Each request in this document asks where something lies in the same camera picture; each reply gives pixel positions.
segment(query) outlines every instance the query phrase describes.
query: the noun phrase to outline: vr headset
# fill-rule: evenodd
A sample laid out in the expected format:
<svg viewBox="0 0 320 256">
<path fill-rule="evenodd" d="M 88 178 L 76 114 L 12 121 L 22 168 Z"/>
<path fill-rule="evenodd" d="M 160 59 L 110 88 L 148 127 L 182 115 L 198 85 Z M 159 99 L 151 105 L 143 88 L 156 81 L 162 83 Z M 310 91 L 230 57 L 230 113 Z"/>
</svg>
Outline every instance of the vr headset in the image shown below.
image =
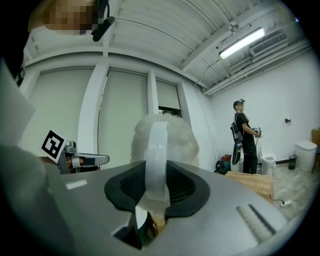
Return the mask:
<svg viewBox="0 0 320 256">
<path fill-rule="evenodd" d="M 98 42 L 105 32 L 111 27 L 111 25 L 116 21 L 115 17 L 110 16 L 110 6 L 109 6 L 109 0 L 96 0 L 97 3 L 97 17 L 95 17 L 92 21 L 92 33 L 93 35 L 93 41 Z M 99 23 L 101 19 L 104 19 L 105 10 L 107 8 L 107 15 L 106 19 Z"/>
</svg>

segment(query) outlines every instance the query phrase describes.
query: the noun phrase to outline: floor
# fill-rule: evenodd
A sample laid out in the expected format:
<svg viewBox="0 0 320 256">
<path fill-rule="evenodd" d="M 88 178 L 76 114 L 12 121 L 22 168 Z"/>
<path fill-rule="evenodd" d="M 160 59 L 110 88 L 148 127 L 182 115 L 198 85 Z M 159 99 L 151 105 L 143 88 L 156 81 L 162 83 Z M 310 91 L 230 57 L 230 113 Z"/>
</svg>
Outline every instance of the floor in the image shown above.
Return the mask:
<svg viewBox="0 0 320 256">
<path fill-rule="evenodd" d="M 320 165 L 313 171 L 304 172 L 299 168 L 288 169 L 288 164 L 278 164 L 272 172 L 274 199 L 291 200 L 292 204 L 280 207 L 281 201 L 274 206 L 288 219 L 303 214 L 308 209 L 320 183 Z"/>
</svg>

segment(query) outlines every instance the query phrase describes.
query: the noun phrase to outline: white pillar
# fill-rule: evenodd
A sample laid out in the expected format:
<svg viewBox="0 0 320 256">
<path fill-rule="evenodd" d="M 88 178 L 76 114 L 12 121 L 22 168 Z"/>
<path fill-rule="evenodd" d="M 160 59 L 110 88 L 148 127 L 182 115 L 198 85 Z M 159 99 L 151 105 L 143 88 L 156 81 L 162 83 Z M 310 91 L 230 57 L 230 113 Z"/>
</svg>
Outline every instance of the white pillar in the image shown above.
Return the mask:
<svg viewBox="0 0 320 256">
<path fill-rule="evenodd" d="M 156 75 L 153 70 L 149 70 L 146 83 L 148 115 L 159 114 Z"/>
<path fill-rule="evenodd" d="M 25 76 L 23 78 L 22 84 L 19 87 L 20 92 L 24 95 L 26 99 L 29 99 L 32 90 L 34 89 L 41 71 L 37 68 L 26 68 Z"/>
<path fill-rule="evenodd" d="M 98 154 L 99 108 L 108 71 L 108 58 L 100 58 L 92 72 L 82 101 L 77 137 L 78 152 Z"/>
</svg>

